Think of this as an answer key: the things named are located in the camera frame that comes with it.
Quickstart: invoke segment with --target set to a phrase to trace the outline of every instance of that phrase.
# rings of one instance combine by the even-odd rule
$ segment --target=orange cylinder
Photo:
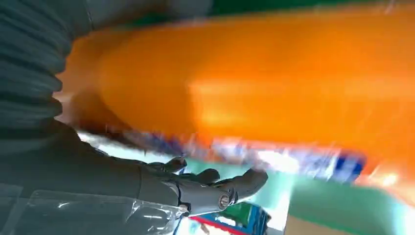
[[[98,92],[133,129],[362,151],[359,182],[415,203],[413,22],[395,5],[154,27],[102,55]]]

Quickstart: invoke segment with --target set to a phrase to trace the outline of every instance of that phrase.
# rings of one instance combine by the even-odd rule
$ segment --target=green surface
[[[266,11],[283,11],[298,8],[335,6],[347,3],[367,3],[385,0],[214,0],[209,16],[228,16]],[[153,14],[133,22],[131,26],[146,26],[169,21],[169,18]]]
[[[226,210],[219,212],[219,215],[232,219],[236,223],[241,223],[246,227],[249,223],[251,208],[251,204],[242,202],[226,208]]]
[[[198,173],[206,168],[217,169],[222,178],[248,169],[188,161],[191,172]],[[266,186],[250,202],[280,211],[289,195],[289,214],[303,220],[358,235],[415,235],[414,210],[382,190],[280,172],[269,172],[269,176]]]

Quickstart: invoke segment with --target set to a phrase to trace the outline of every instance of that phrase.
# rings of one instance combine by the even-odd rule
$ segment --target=transparent plastic cover
[[[0,184],[0,235],[9,234],[15,225],[14,214],[19,210],[19,197],[22,187]]]
[[[184,212],[134,198],[36,191],[20,214],[9,213],[14,226],[0,235],[165,235]]]

